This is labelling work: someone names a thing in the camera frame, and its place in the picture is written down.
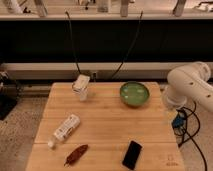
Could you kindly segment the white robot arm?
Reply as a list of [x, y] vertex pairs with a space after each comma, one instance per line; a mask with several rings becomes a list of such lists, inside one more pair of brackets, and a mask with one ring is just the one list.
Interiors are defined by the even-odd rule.
[[174, 68], [167, 75], [168, 85], [162, 93], [164, 105], [169, 109], [183, 107], [188, 98], [213, 112], [213, 86], [210, 67], [204, 62], [193, 62]]

